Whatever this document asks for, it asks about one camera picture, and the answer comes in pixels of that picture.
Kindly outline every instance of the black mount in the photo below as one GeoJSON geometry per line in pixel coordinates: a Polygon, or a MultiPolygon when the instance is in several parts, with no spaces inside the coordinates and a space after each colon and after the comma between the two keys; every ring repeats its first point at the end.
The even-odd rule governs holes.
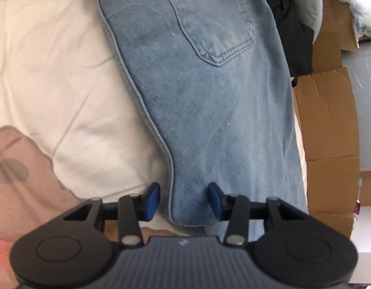
{"type": "MultiPolygon", "coordinates": [[[[164,267],[166,271],[186,273],[185,280],[194,279],[195,269],[205,269],[206,275],[218,271],[219,264],[225,264],[220,260],[238,264],[232,271],[223,268],[223,272],[206,276],[205,280],[198,276],[202,278],[184,285],[186,289],[211,288],[213,278],[218,276],[235,284],[241,275],[238,271],[245,266],[259,269],[262,277],[267,275],[280,285],[299,288],[328,288],[350,280],[358,255],[343,235],[278,198],[268,198],[266,203],[250,202],[242,195],[225,195],[216,183],[208,186],[207,194],[216,218],[229,220],[223,247],[217,238],[207,236],[180,241],[177,237],[152,237],[144,246],[139,221],[152,220],[160,200],[160,187],[153,183],[144,195],[121,197],[117,203],[102,204],[100,198],[83,202],[19,239],[10,253],[10,262],[22,288],[39,289],[92,288],[98,279],[106,281],[119,275],[114,270],[122,261],[126,267],[137,260],[142,263],[125,274],[125,281],[136,277],[136,273],[158,273],[164,267]],[[106,220],[118,220],[117,243],[103,235],[106,220]],[[248,242],[249,220],[264,220],[266,233],[256,242],[248,242]],[[199,257],[209,247],[213,251],[199,257]],[[167,265],[169,255],[174,253],[175,260],[181,260],[176,257],[184,254],[187,261],[167,265]]],[[[143,284],[142,280],[128,288],[149,286],[156,288],[154,283],[143,284]]],[[[171,286],[169,282],[157,283],[157,288],[171,286]]]]}

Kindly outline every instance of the cardboard flap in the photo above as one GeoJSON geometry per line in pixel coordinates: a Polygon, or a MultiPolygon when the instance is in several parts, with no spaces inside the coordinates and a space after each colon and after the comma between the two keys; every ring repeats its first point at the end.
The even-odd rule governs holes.
{"type": "Polygon", "coordinates": [[[346,68],[301,77],[295,94],[306,161],[359,157],[356,107],[346,68]]]}
{"type": "Polygon", "coordinates": [[[330,4],[334,13],[341,50],[355,52],[358,40],[354,33],[349,4],[338,0],[330,0],[330,4]]]}
{"type": "Polygon", "coordinates": [[[307,162],[310,214],[352,214],[358,196],[359,157],[307,162]]]}

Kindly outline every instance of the denim seam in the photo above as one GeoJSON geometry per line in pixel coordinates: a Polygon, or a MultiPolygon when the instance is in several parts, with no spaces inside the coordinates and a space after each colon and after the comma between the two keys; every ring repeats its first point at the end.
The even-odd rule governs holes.
{"type": "Polygon", "coordinates": [[[174,164],[173,164],[173,158],[172,158],[171,152],[169,151],[169,148],[168,148],[167,144],[165,143],[165,141],[164,141],[162,135],[160,134],[159,130],[157,129],[156,125],[154,124],[154,122],[152,120],[152,117],[150,116],[150,114],[147,110],[147,107],[144,103],[144,99],[141,96],[139,90],[137,89],[136,84],[132,80],[132,76],[129,74],[129,71],[128,71],[128,69],[127,69],[127,67],[126,67],[126,65],[123,61],[122,55],[120,53],[115,33],[113,32],[111,26],[109,25],[107,19],[104,16],[104,12],[103,12],[103,9],[101,7],[100,0],[97,0],[97,5],[98,5],[98,8],[100,10],[100,16],[101,16],[102,21],[103,21],[103,23],[105,25],[105,28],[106,28],[105,33],[108,35],[108,37],[109,37],[108,40],[110,40],[110,42],[112,43],[112,50],[117,57],[117,60],[116,60],[117,65],[119,66],[119,69],[122,71],[122,73],[124,73],[125,77],[122,77],[123,82],[126,84],[126,87],[127,87],[127,90],[129,92],[129,94],[131,95],[133,101],[135,102],[135,105],[137,106],[137,109],[140,111],[139,114],[140,114],[143,122],[146,124],[146,127],[148,128],[148,130],[152,133],[152,135],[154,136],[154,138],[158,142],[159,147],[161,148],[161,150],[164,153],[164,156],[166,158],[167,167],[168,167],[168,171],[169,171],[168,215],[169,215],[169,219],[170,219],[171,222],[179,225],[179,223],[177,223],[172,217],[172,195],[173,195],[173,182],[174,182],[174,164]]]}
{"type": "Polygon", "coordinates": [[[248,11],[247,5],[244,2],[244,0],[239,0],[239,3],[242,7],[242,16],[244,20],[247,22],[248,26],[250,27],[251,33],[253,34],[252,20],[251,20],[250,12],[248,11]]]}

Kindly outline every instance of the blue denim jeans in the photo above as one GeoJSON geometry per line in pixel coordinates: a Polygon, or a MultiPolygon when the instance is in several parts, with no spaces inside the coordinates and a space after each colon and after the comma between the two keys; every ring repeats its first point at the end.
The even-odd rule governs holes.
{"type": "MultiPolygon", "coordinates": [[[[169,220],[221,235],[207,199],[307,211],[289,70],[266,0],[99,0],[120,71],[168,161],[169,220]]],[[[250,239],[263,234],[250,225],[250,239]]]]}

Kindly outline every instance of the metal pin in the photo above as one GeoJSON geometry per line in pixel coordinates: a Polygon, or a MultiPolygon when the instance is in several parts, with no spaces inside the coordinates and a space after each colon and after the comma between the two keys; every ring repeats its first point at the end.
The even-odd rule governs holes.
{"type": "Polygon", "coordinates": [[[134,246],[138,245],[141,242],[141,239],[137,235],[126,235],[121,238],[121,243],[124,245],[134,246]]]}
{"type": "Polygon", "coordinates": [[[231,245],[243,245],[246,239],[241,235],[230,235],[227,237],[226,242],[231,245]]]}

